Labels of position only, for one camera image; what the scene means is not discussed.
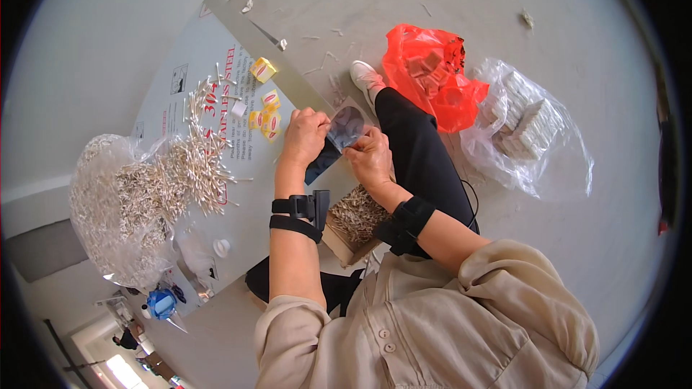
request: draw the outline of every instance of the window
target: window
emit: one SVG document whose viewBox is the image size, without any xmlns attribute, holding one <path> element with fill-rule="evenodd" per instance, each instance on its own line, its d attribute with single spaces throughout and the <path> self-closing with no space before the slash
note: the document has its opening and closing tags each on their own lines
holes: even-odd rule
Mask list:
<svg viewBox="0 0 692 389">
<path fill-rule="evenodd" d="M 127 389 L 149 389 L 149 386 L 144 384 L 142 379 L 139 378 L 137 373 L 119 354 L 108 359 L 106 365 Z"/>
</svg>

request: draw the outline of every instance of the foot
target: foot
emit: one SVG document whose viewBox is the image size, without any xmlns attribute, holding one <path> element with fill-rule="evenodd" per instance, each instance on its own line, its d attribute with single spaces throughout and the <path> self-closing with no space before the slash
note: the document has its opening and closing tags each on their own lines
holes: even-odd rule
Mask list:
<svg viewBox="0 0 692 389">
<path fill-rule="evenodd" d="M 375 69 L 362 61 L 354 61 L 351 64 L 351 80 L 358 89 L 363 91 L 365 95 L 365 100 L 368 102 L 372 112 L 375 116 L 375 97 L 380 90 L 383 90 L 387 86 L 384 81 L 382 81 L 382 75 L 378 74 Z"/>
</svg>

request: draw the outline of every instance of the beige blouse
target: beige blouse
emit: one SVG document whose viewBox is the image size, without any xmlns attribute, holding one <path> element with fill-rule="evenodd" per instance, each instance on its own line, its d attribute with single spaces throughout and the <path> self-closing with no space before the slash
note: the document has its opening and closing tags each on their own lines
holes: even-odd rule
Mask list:
<svg viewBox="0 0 692 389">
<path fill-rule="evenodd" d="M 583 388 L 596 328 L 541 252 L 511 240 L 453 278 L 385 254 L 347 315 L 279 296 L 257 322 L 258 388 Z"/>
</svg>

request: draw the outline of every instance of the person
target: person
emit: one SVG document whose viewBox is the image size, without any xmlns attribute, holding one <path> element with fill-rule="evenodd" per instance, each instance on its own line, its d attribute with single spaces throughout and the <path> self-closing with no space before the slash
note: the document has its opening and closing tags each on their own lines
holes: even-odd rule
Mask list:
<svg viewBox="0 0 692 389">
<path fill-rule="evenodd" d="M 113 342 L 122 348 L 126 348 L 127 350 L 137 350 L 137 347 L 139 346 L 137 340 L 135 340 L 134 336 L 132 336 L 129 327 L 125 328 L 125 332 L 123 332 L 123 336 L 120 338 L 114 336 Z"/>
<path fill-rule="evenodd" d="M 343 151 L 356 178 L 390 213 L 414 196 L 435 210 L 408 252 L 386 253 L 362 281 L 325 277 L 314 241 L 271 229 L 269 260 L 247 273 L 269 302 L 255 329 L 257 387 L 585 387 L 598 335 L 549 260 L 481 237 L 435 118 L 367 63 L 354 62 L 351 78 L 381 126 Z M 276 199 L 305 193 L 329 128 L 323 112 L 293 112 Z M 344 315 L 330 317 L 343 302 Z"/>
</svg>

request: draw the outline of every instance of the black cable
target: black cable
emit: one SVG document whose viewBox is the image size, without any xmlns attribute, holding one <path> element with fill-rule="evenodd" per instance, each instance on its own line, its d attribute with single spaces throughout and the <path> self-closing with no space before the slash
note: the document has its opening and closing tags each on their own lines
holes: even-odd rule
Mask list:
<svg viewBox="0 0 692 389">
<path fill-rule="evenodd" d="M 476 210 L 473 212 L 473 218 L 469 222 L 469 225 L 467 227 L 471 229 L 471 226 L 473 225 L 473 222 L 475 221 L 475 216 L 478 215 L 478 208 L 480 207 L 480 202 L 478 201 L 478 195 L 475 193 L 475 189 L 473 189 L 473 185 L 469 184 L 466 180 L 463 180 L 461 177 L 459 178 L 460 181 L 462 181 L 462 184 L 467 184 L 471 186 L 471 190 L 473 192 L 473 198 L 476 199 Z M 478 223 L 476 223 L 476 230 L 478 230 L 478 234 L 480 234 L 480 228 L 478 227 Z"/>
</svg>

